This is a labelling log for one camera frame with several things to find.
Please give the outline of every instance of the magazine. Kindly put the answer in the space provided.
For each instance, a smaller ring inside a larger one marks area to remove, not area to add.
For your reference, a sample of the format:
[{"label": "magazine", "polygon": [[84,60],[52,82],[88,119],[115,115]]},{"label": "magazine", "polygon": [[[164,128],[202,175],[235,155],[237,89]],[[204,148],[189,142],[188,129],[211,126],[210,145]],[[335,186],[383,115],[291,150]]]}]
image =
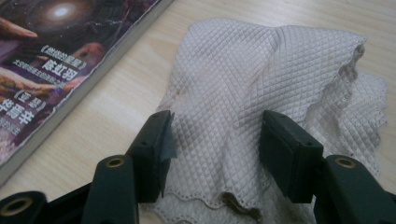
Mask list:
[{"label": "magazine", "polygon": [[0,185],[171,2],[0,1]]}]

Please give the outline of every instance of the wooden table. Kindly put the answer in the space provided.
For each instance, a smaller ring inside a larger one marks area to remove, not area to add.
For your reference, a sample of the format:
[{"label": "wooden table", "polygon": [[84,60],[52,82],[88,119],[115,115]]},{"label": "wooden table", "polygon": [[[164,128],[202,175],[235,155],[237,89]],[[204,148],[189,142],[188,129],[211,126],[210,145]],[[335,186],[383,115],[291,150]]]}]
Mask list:
[{"label": "wooden table", "polygon": [[[51,201],[92,181],[99,160],[123,154],[161,101],[177,47],[195,21],[223,17],[302,25],[368,37],[358,68],[388,82],[388,123],[376,154],[380,184],[396,193],[396,4],[393,0],[175,0],[105,78],[0,189],[0,199],[39,190]],[[144,217],[143,223],[157,223]]]}]

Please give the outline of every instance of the white cloth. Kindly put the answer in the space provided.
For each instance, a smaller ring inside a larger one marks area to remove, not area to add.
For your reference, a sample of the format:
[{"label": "white cloth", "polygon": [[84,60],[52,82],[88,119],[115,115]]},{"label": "white cloth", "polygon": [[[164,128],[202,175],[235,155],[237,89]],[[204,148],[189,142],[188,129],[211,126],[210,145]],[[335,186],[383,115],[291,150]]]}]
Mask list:
[{"label": "white cloth", "polygon": [[[165,196],[146,208],[165,223],[310,223],[312,204],[292,204],[259,162],[264,109],[291,117],[325,146],[378,176],[385,82],[359,73],[365,38],[345,31],[264,27],[212,19],[191,26],[159,110],[175,113]],[[238,215],[231,193],[260,218]]]}]

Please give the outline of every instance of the black plastic part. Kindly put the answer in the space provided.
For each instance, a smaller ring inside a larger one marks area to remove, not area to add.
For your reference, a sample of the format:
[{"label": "black plastic part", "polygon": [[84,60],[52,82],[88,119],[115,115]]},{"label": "black plastic part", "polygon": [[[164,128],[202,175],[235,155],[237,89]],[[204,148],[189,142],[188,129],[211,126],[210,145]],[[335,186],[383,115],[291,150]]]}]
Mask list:
[{"label": "black plastic part", "polygon": [[134,160],[137,200],[155,203],[164,189],[175,146],[170,130],[170,111],[151,115],[127,151]]},{"label": "black plastic part", "polygon": [[323,145],[289,117],[265,110],[260,160],[293,203],[311,203]]},{"label": "black plastic part", "polygon": [[360,162],[332,155],[323,166],[323,179],[340,223],[396,223],[396,205]]},{"label": "black plastic part", "polygon": [[317,196],[317,199],[315,200],[314,214],[317,223],[318,224],[341,223],[337,209],[335,208],[335,205],[332,202],[332,196],[330,195],[323,181],[317,182],[315,187],[315,196]]},{"label": "black plastic part", "polygon": [[125,155],[100,161],[84,207],[82,224],[139,223],[134,165]]},{"label": "black plastic part", "polygon": [[48,203],[38,223],[76,224],[80,223],[91,184],[75,189]]},{"label": "black plastic part", "polygon": [[388,192],[389,197],[392,199],[392,201],[396,204],[396,195]]},{"label": "black plastic part", "polygon": [[11,195],[0,202],[0,223],[38,223],[46,204],[46,196],[41,192],[28,191]]}]

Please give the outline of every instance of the screw hole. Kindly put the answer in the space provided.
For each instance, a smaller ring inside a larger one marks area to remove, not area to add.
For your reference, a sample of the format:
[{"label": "screw hole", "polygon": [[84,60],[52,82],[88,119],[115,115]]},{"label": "screw hole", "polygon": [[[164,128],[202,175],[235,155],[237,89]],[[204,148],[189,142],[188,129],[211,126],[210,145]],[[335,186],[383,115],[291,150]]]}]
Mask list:
[{"label": "screw hole", "polygon": [[345,158],[341,158],[341,157],[335,159],[335,162],[338,165],[346,167],[346,168],[349,168],[349,169],[352,169],[352,168],[356,167],[356,163],[354,161],[351,161],[351,160],[348,160],[348,159],[345,159]]},{"label": "screw hole", "polygon": [[116,159],[113,159],[111,161],[108,161],[106,166],[110,167],[110,168],[115,168],[115,167],[119,167],[119,166],[121,166],[123,164],[124,164],[124,160],[123,159],[116,158]]},{"label": "screw hole", "polygon": [[33,200],[28,197],[15,199],[1,208],[0,215],[3,217],[12,217],[26,210],[32,203]]}]

